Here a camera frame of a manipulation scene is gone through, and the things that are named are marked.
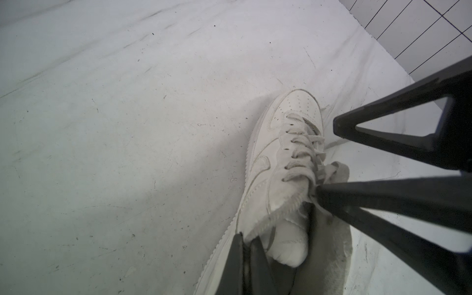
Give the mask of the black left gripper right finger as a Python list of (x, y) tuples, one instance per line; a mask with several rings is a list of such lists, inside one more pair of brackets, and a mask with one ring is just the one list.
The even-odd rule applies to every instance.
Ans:
[(245, 246), (245, 294), (277, 294), (271, 268), (259, 237)]

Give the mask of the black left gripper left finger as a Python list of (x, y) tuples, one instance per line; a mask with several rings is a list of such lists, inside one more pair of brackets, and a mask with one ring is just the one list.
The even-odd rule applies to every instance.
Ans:
[(233, 238), (216, 295), (243, 295), (245, 245), (241, 233)]

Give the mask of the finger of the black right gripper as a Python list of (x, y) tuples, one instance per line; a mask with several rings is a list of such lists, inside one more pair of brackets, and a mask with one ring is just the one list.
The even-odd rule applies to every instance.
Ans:
[[(436, 131), (426, 136), (380, 132), (361, 123), (445, 98)], [(447, 170), (472, 169), (472, 59), (466, 58), (398, 92), (337, 116), (335, 135)]]
[(444, 294), (472, 292), (470, 177), (324, 184), (316, 202)]

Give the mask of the white leather sneaker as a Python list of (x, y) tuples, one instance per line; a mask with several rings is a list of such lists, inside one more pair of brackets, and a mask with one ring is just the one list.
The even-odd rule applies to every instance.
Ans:
[(324, 142), (320, 106), (309, 92), (283, 93), (266, 108), (251, 134), (238, 210), (207, 261), (196, 294), (216, 293), (236, 234), (245, 243), (259, 237), (263, 244), (266, 232), (303, 204), (320, 208), (315, 202), (318, 185), (349, 179), (346, 165), (324, 163)]

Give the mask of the grey shoe insole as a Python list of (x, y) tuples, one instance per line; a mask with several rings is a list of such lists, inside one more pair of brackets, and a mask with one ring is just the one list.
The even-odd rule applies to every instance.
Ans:
[(266, 232), (263, 245), (280, 295), (341, 295), (349, 272), (349, 226), (312, 204)]

